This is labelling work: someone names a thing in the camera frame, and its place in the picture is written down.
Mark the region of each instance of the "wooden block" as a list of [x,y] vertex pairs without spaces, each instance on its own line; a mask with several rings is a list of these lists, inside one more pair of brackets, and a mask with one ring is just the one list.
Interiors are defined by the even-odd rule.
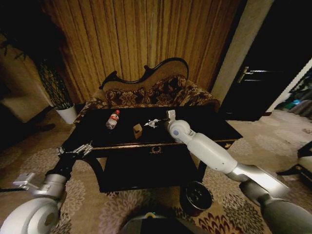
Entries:
[[133,133],[134,133],[136,139],[138,139],[140,136],[142,136],[142,132],[143,132],[143,130],[142,130],[142,127],[139,123],[133,127]]

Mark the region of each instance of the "door frame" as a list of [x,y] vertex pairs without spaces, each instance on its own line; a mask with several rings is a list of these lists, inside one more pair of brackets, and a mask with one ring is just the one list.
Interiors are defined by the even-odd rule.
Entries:
[[248,0],[211,94],[222,104],[274,0]]

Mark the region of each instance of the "water bottle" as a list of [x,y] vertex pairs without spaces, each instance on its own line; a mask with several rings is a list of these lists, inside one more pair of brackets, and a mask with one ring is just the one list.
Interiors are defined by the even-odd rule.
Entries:
[[117,121],[119,120],[119,113],[120,111],[119,110],[115,110],[111,116],[109,117],[109,119],[107,120],[106,122],[106,127],[108,129],[114,129],[116,124],[117,124]]

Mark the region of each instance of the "trash bin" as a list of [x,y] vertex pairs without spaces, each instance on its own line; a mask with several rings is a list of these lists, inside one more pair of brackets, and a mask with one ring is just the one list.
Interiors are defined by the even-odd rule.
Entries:
[[192,181],[186,186],[181,186],[180,204],[186,214],[199,216],[200,213],[211,207],[212,196],[202,183]]

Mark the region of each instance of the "door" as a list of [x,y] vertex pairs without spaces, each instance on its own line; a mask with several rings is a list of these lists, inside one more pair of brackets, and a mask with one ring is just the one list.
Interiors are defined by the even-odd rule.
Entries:
[[311,59],[311,9],[275,0],[222,103],[226,119],[258,120]]

